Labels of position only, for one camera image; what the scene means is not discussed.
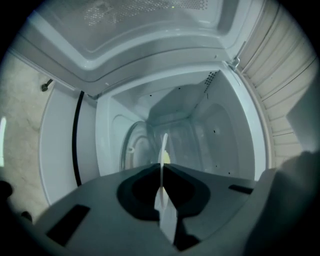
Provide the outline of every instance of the metal bracket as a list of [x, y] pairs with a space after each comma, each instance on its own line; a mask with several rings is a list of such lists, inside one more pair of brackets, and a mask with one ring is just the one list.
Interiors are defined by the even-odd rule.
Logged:
[[228, 61], [228, 62], [227, 62], [228, 66], [229, 66], [234, 72], [236, 72], [236, 69], [237, 69], [239, 63], [240, 63], [240, 59], [239, 59], [238, 56], [236, 56], [236, 57], [233, 59], [233, 61]]

